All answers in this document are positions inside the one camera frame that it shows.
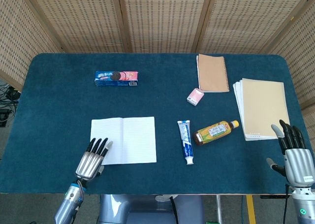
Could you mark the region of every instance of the cookie package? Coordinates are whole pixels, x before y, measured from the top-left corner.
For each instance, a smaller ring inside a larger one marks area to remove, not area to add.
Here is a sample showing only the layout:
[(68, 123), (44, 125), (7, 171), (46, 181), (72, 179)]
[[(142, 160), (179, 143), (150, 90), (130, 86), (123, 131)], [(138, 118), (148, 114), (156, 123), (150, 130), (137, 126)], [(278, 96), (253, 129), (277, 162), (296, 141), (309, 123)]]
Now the cookie package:
[(138, 71), (97, 71), (96, 86), (137, 86)]

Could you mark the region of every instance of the blue tablecloth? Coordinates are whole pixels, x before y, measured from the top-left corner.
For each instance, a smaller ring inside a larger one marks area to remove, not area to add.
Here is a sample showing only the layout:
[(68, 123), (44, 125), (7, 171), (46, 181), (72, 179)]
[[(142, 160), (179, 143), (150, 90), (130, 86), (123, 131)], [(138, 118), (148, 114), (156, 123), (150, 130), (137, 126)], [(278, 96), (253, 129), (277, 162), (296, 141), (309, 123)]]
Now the blue tablecloth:
[[(0, 192), (65, 192), (90, 139), (91, 120), (155, 117), (157, 163), (109, 165), (89, 193), (284, 193), (286, 179), (266, 158), (283, 164), (277, 140), (244, 140), (241, 128), (183, 158), (178, 120), (191, 131), (238, 120), (232, 84), (242, 78), (282, 81), (290, 122), (311, 148), (288, 66), (275, 55), (225, 58), (230, 92), (186, 102), (198, 86), (196, 54), (40, 54), (31, 65), (0, 165)], [(139, 72), (137, 87), (97, 87), (97, 70)]]

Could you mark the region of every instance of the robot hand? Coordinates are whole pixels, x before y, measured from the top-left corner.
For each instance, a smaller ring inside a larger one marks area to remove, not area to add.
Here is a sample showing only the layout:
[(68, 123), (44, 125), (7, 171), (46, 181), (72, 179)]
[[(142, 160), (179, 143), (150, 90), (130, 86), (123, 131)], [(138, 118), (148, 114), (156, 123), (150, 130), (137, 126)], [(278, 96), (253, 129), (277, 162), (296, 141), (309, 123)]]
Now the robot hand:
[(287, 178), (292, 185), (292, 197), (299, 224), (315, 224), (315, 192), (311, 190), (315, 183), (315, 168), (311, 152), (305, 148), (301, 131), (280, 120), (283, 132), (276, 126), (271, 128), (276, 133), (284, 167), (278, 166), (267, 158), (271, 169)]
[(101, 166), (102, 161), (108, 152), (113, 142), (106, 144), (108, 138), (99, 139), (95, 144), (95, 138), (89, 143), (86, 152), (83, 154), (81, 161), (75, 171), (78, 178), (72, 182), (68, 191), (65, 193), (63, 202), (55, 214), (56, 224), (70, 224), (75, 220), (82, 202), (84, 193), (86, 192), (86, 183), (91, 181), (97, 174), (101, 174), (104, 166)]

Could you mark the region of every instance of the plastic bottle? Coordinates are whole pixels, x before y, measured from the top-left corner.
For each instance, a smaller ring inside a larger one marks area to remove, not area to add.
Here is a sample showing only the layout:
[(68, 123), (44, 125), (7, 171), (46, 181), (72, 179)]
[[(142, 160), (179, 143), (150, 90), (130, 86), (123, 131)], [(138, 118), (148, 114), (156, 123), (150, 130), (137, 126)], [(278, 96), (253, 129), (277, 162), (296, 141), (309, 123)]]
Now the plastic bottle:
[(226, 122), (222, 121), (212, 126), (200, 129), (193, 134), (193, 139), (197, 145), (204, 145), (213, 140), (219, 139), (230, 134), (234, 128), (240, 124), (238, 121)]

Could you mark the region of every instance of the small pink box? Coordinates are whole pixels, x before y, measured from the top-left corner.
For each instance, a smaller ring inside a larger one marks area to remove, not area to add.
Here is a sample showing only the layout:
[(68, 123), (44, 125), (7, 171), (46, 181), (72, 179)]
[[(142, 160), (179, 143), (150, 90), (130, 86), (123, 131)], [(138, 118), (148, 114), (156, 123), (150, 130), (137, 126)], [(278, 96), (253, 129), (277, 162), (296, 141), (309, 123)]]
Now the small pink box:
[(201, 92), (199, 89), (195, 88), (195, 89), (193, 89), (193, 91), (188, 96), (187, 102), (196, 106), (199, 103), (199, 101), (202, 99), (203, 96), (204, 96), (204, 93)]

